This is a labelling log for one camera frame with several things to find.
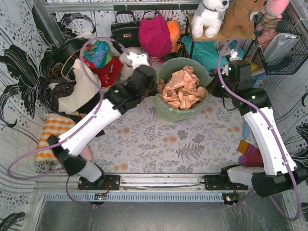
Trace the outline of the green plastic trash bag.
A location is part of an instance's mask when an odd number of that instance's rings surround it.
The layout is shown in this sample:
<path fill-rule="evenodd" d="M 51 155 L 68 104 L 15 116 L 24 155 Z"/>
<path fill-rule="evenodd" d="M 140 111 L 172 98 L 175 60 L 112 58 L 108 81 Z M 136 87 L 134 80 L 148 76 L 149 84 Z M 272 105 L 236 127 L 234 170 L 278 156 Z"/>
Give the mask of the green plastic trash bag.
<path fill-rule="evenodd" d="M 208 71 L 189 58 L 166 61 L 157 72 L 158 95 L 154 102 L 158 117 L 180 121 L 197 115 L 209 99 L 205 89 L 211 82 Z"/>

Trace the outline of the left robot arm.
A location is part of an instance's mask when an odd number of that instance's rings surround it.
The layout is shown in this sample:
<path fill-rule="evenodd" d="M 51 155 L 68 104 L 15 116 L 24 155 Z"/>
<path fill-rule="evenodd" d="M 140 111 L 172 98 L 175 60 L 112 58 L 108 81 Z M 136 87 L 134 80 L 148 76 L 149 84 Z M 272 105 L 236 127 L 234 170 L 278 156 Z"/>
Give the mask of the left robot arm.
<path fill-rule="evenodd" d="M 107 125 L 135 108 L 147 96 L 158 93 L 156 71 L 150 66 L 137 67 L 125 82 L 115 84 L 103 98 L 69 131 L 48 137 L 48 144 L 69 176 L 79 175 L 95 189 L 106 186 L 104 171 L 94 162 L 81 156 L 85 146 Z"/>

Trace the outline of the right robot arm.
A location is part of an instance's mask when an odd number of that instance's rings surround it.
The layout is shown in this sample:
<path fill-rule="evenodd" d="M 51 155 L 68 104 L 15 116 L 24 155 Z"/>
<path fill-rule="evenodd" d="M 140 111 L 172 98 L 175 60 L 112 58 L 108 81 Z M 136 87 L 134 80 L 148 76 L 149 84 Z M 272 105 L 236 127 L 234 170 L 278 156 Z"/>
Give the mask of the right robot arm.
<path fill-rule="evenodd" d="M 226 84 L 219 89 L 228 94 L 232 103 L 249 125 L 263 160 L 262 167 L 231 165 L 222 168 L 218 176 L 220 186 L 209 190 L 232 189 L 234 184 L 252 187 L 260 197 L 294 188 L 308 177 L 289 155 L 275 124 L 271 102 L 264 89 L 254 88 L 251 65 L 245 60 L 230 60 Z"/>

